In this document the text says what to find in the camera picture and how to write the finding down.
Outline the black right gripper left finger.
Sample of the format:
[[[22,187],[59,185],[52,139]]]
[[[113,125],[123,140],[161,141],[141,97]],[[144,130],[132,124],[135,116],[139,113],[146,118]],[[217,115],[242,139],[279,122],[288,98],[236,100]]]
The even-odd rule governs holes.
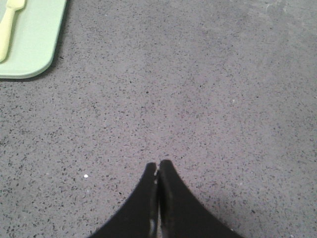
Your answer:
[[[155,163],[148,163],[132,194],[91,237],[156,238],[158,213],[157,166]]]

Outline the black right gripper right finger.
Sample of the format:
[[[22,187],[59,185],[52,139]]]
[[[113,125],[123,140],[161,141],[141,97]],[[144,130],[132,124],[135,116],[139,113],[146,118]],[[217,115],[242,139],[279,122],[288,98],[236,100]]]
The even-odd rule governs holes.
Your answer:
[[[159,201],[164,238],[239,238],[191,193],[172,161],[159,165]]]

